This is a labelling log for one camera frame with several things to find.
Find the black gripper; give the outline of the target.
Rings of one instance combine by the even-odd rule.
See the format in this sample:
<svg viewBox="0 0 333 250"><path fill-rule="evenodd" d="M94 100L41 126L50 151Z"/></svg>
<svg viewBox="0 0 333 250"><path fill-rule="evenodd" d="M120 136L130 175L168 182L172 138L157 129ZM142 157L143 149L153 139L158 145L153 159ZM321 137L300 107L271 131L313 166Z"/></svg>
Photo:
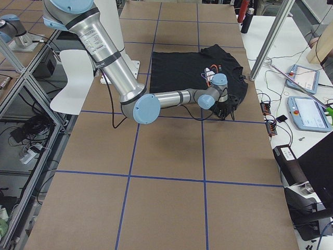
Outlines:
<svg viewBox="0 0 333 250"><path fill-rule="evenodd" d="M232 120L235 120L234 112L239 105L239 97L229 95L225 102L217 102L215 105L214 113L221 119L225 120L230 115Z"/></svg>

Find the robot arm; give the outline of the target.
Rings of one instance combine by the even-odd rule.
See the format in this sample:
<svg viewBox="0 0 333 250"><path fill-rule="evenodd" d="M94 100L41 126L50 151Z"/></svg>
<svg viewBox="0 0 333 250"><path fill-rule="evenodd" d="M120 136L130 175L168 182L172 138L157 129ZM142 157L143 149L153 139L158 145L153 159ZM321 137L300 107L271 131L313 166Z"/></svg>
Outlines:
<svg viewBox="0 0 333 250"><path fill-rule="evenodd" d="M78 36L106 83L119 94L122 113L139 124L154 122L163 108L196 103L208 110L228 100L231 79L216 73L205 90L185 89L148 94L137 82L124 47L117 6L102 1L43 1L46 26Z"/></svg>
<svg viewBox="0 0 333 250"><path fill-rule="evenodd" d="M1 16L1 39L11 42L16 37L21 37L27 33L18 16L7 14Z"/></svg>

